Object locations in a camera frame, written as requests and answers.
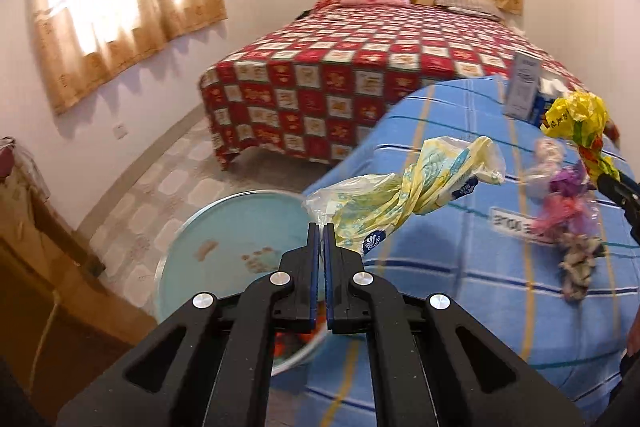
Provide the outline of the yellow wrapper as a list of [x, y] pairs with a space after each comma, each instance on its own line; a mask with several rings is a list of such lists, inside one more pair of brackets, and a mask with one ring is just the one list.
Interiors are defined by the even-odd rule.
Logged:
[[600, 98], [591, 92], [574, 91], [557, 98], [541, 119], [540, 130], [545, 136], [572, 142], [593, 184], [601, 174], [616, 181], [620, 173], [614, 162], [602, 155], [603, 135], [608, 122], [608, 110]]

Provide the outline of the yellow tissue plastic bag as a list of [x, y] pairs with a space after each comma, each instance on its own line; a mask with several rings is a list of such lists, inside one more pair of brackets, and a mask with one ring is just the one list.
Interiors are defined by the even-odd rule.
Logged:
[[401, 172], [365, 174], [312, 192], [303, 201], [309, 217], [334, 226], [338, 246], [365, 255], [411, 216], [424, 216], [475, 190], [500, 185], [506, 163], [488, 136], [472, 142], [439, 136], [422, 143]]

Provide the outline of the light blue trash bin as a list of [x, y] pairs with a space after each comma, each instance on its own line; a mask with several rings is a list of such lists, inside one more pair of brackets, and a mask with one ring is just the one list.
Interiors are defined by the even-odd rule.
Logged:
[[284, 253], [306, 244], [308, 223], [303, 196], [278, 190], [233, 194], [198, 210], [158, 262], [157, 321], [202, 291], [229, 297], [276, 271]]

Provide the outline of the purple pink crumpled wrapper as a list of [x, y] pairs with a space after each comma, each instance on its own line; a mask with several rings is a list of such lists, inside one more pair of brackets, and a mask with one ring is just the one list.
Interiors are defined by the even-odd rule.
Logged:
[[563, 296], [567, 301], [584, 299], [597, 260], [604, 256], [598, 232], [598, 213], [586, 168], [581, 161], [564, 162], [564, 147], [553, 139], [535, 142], [534, 165], [525, 170], [521, 184], [525, 195], [541, 205], [532, 230], [559, 249], [562, 260]]

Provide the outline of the white label strip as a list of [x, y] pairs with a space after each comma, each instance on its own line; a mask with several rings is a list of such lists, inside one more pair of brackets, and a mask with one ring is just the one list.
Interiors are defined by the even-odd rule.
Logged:
[[537, 244], [552, 244], [552, 239], [537, 232], [534, 228], [535, 219], [520, 215], [511, 210], [497, 207], [489, 209], [488, 220], [495, 232], [521, 239], [522, 241]]

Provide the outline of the blue milk carton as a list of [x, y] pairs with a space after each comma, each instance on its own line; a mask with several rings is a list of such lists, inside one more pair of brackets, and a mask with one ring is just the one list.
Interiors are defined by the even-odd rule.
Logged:
[[561, 78], [541, 77], [538, 82], [538, 90], [534, 98], [532, 109], [528, 116], [529, 124], [539, 128], [544, 115], [557, 98], [564, 98], [570, 89]]

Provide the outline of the blue plaid bedsheet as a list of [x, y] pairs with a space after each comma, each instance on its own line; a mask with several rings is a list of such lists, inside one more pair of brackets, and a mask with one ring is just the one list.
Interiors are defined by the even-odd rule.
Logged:
[[584, 300], [562, 296], [560, 254], [551, 246], [495, 232], [497, 207], [533, 217], [539, 207], [520, 185], [534, 162], [539, 130], [504, 116], [506, 84], [498, 77], [452, 80], [406, 96], [321, 186], [399, 171], [426, 139], [486, 135], [500, 147], [506, 179], [480, 184], [441, 210], [410, 218], [363, 259], [398, 291], [454, 299], [509, 348], [558, 387], [585, 418], [599, 416], [620, 381], [620, 358], [639, 306], [639, 247], [623, 211], [598, 202], [605, 252]]

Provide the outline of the white tall carton box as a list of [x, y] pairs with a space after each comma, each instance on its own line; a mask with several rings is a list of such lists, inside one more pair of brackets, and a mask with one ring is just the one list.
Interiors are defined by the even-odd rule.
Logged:
[[539, 89], [541, 69], [539, 58], [522, 51], [514, 53], [503, 103], [504, 115], [529, 120]]

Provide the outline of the wooden dresser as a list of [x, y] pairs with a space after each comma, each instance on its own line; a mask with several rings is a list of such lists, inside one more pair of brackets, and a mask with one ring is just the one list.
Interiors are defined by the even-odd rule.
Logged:
[[1, 141], [1, 422], [58, 412], [156, 322], [99, 280], [104, 264], [56, 219], [29, 155]]

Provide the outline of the grey striped pillow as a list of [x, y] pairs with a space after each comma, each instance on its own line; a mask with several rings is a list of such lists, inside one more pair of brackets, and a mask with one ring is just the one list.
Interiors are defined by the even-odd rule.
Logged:
[[458, 14], [487, 18], [501, 22], [504, 17], [500, 10], [486, 0], [434, 0], [434, 5]]

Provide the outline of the red checkered bed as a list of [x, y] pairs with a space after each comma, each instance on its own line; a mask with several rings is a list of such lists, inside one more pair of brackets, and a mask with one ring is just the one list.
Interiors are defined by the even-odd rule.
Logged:
[[250, 147], [335, 164], [430, 82], [509, 75], [516, 52], [570, 90], [584, 84], [514, 30], [443, 8], [324, 8], [210, 66], [200, 91], [218, 164]]

